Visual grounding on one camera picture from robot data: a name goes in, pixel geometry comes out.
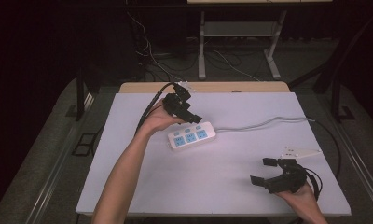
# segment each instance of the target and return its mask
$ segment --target white power strip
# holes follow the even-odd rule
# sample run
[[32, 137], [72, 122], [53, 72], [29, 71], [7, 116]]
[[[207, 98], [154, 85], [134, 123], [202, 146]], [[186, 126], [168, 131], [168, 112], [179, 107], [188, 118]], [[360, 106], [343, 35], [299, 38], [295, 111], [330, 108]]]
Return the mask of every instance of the white power strip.
[[169, 133], [167, 136], [172, 149], [185, 149], [213, 141], [216, 133], [210, 122], [204, 122]]

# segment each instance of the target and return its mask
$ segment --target dark floor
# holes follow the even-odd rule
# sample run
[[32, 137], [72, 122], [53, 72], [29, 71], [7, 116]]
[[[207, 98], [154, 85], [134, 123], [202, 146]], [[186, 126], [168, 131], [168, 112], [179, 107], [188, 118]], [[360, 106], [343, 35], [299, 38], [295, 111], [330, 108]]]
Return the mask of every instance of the dark floor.
[[[183, 58], [161, 55], [166, 53], [166, 49], [155, 49], [154, 53], [163, 68], [174, 76], [182, 76], [188, 81], [199, 81], [197, 45], [193, 39], [191, 41], [190, 53]], [[275, 62], [282, 75], [281, 81], [288, 83], [323, 63], [332, 54], [337, 43], [336, 40], [281, 41], [274, 53]], [[272, 81], [263, 56], [263, 49], [268, 45], [267, 39], [250, 38], [242, 42], [210, 40], [206, 44], [206, 81], [254, 81], [251, 77], [230, 68], [214, 50], [221, 52], [234, 67], [244, 73], [263, 81]], [[168, 78], [154, 65], [149, 65], [147, 69], [153, 72], [147, 73], [142, 81], [160, 81]], [[306, 116], [320, 121], [339, 144], [342, 158], [338, 182], [352, 208], [352, 216], [329, 217], [328, 221], [373, 223], [372, 182], [366, 182], [366, 176], [373, 177], [373, 121], [352, 93], [342, 88], [340, 103], [350, 108], [355, 119], [344, 120], [341, 124], [336, 123], [329, 113], [330, 91], [326, 94], [315, 94], [311, 89], [314, 81], [315, 78], [311, 78], [295, 87], [293, 91], [297, 94]], [[78, 216], [75, 209], [92, 162], [92, 155], [77, 157], [72, 155], [72, 151], [82, 133], [100, 131], [118, 89], [119, 86], [108, 83], [102, 86], [100, 91], [92, 94], [90, 101], [87, 101], [87, 112], [82, 120], [75, 122], [75, 118], [65, 115], [69, 108], [76, 104], [76, 84], [73, 81], [67, 86], [0, 203], [0, 223], [90, 222], [89, 217]], [[313, 123], [311, 128], [335, 173], [338, 167], [338, 153], [334, 139], [319, 124]], [[355, 155], [365, 163], [368, 174], [364, 167], [356, 164]], [[269, 221], [272, 224], [283, 224], [293, 218], [269, 217]], [[130, 223], [140, 221], [133, 219]], [[245, 218], [237, 223], [254, 221]]]

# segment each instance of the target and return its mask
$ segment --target wrist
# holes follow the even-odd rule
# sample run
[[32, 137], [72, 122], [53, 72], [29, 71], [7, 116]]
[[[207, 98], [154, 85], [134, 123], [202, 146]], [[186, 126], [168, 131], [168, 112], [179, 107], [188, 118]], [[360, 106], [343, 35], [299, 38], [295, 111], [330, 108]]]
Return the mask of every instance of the wrist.
[[137, 131], [137, 133], [142, 133], [143, 135], [151, 136], [156, 132], [156, 129], [152, 127], [147, 122], [144, 122], [143, 125], [141, 125], [140, 129]]

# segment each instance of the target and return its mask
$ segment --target metal bar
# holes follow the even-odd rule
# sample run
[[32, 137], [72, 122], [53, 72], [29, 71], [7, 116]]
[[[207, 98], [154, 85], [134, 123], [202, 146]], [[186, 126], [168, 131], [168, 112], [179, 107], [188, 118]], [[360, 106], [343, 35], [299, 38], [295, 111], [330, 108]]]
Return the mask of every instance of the metal bar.
[[[319, 102], [326, 108], [329, 108], [327, 101], [325, 100], [324, 96], [321, 96], [318, 98]], [[361, 159], [357, 149], [353, 145], [350, 137], [347, 135], [346, 131], [344, 130], [343, 126], [340, 123], [337, 123], [333, 117], [328, 113], [328, 110], [325, 110], [326, 115], [328, 116], [328, 119], [331, 121], [333, 127], [337, 131], [342, 143], [345, 146], [345, 151], [347, 153], [347, 156], [350, 159], [350, 162], [352, 163], [352, 166], [354, 167], [356, 173], [361, 179], [361, 182], [363, 183], [364, 187], [366, 188], [366, 192], [369, 194], [370, 199], [373, 202], [373, 176], [370, 174], [369, 170], [367, 169], [365, 163]]]
[[[89, 112], [90, 107], [93, 104], [93, 101], [94, 98], [90, 94], [88, 94], [85, 107], [87, 112]], [[25, 223], [41, 223], [40, 220], [44, 215], [44, 212], [47, 208], [52, 193], [55, 190], [59, 178], [62, 174], [63, 166], [67, 161], [68, 155], [70, 155], [71, 151], [73, 150], [73, 145], [75, 144], [76, 137], [79, 135], [81, 126], [84, 123], [83, 121], [85, 121], [86, 117], [87, 116], [84, 116], [80, 122], [74, 123], [71, 127], [70, 132], [67, 134], [67, 137], [65, 139], [62, 151], [58, 159], [56, 160], [55, 164], [53, 165], [53, 168], [49, 173], [48, 179], [46, 180], [44, 186], [40, 190], [38, 198], [35, 201], [35, 205], [32, 211], [30, 212], [29, 216], [27, 217]]]
[[277, 21], [276, 28], [274, 29], [275, 31], [274, 31], [273, 39], [271, 40], [269, 49], [266, 51], [267, 58], [273, 57], [274, 49], [276, 48], [277, 42], [279, 41], [279, 38], [280, 38], [280, 33], [282, 32], [282, 29], [283, 29], [285, 15], [286, 15], [286, 10], [282, 11]]
[[312, 69], [310, 72], [306, 73], [305, 75], [289, 82], [288, 83], [289, 89], [293, 89], [294, 87], [303, 83], [304, 81], [306, 81], [306, 80], [308, 80], [312, 77], [318, 76], [319, 74], [321, 74], [323, 72], [324, 69], [326, 69], [326, 67], [327, 67], [327, 63], [323, 63], [323, 64], [319, 65], [318, 67]]
[[199, 43], [199, 80], [206, 79], [206, 65], [204, 61], [204, 11], [201, 12], [200, 17], [200, 43]]

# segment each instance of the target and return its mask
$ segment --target metal stand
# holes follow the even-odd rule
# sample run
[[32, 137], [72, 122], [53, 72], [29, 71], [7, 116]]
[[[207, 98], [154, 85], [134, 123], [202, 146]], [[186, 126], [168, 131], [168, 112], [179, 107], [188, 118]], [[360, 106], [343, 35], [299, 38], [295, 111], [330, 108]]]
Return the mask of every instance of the metal stand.
[[320, 75], [325, 69], [327, 68], [327, 62], [319, 65], [318, 67], [314, 68], [313, 70], [311, 70], [310, 72], [308, 72], [307, 74], [291, 81], [288, 83], [288, 87], [289, 89], [293, 89], [294, 87], [296, 87], [297, 85], [303, 83], [304, 81], [312, 78], [312, 77], [315, 77], [315, 76], [318, 76]]
[[[280, 14], [280, 18], [276, 21], [274, 33], [265, 27], [271, 27], [273, 21], [267, 22], [233, 22], [229, 25], [226, 22], [205, 22], [204, 11], [200, 14], [200, 48], [199, 48], [199, 80], [206, 79], [205, 61], [204, 61], [204, 37], [205, 36], [271, 36], [271, 44], [268, 49], [264, 50], [265, 58], [268, 62], [271, 74], [274, 79], [280, 79], [280, 73], [277, 65], [273, 59], [273, 53], [277, 42], [280, 38], [280, 33], [283, 29], [283, 22], [285, 20], [286, 10]], [[239, 30], [243, 26], [256, 25], [256, 30]]]
[[276, 48], [277, 41], [279, 40], [280, 33], [282, 32], [282, 29], [283, 29], [283, 23], [284, 23], [284, 20], [285, 20], [285, 15], [286, 15], [286, 10], [282, 11], [282, 13], [280, 14], [280, 18], [277, 21], [276, 28], [275, 28], [275, 31], [274, 31], [275, 33], [273, 35], [273, 39], [271, 40], [271, 45], [270, 45], [269, 49], [264, 50], [266, 61], [268, 62], [268, 66], [270, 68], [271, 74], [273, 75], [274, 79], [280, 79], [281, 78], [279, 70], [277, 69], [277, 65], [276, 65], [276, 63], [274, 62], [274, 59], [273, 59], [273, 53], [274, 53], [274, 49]]

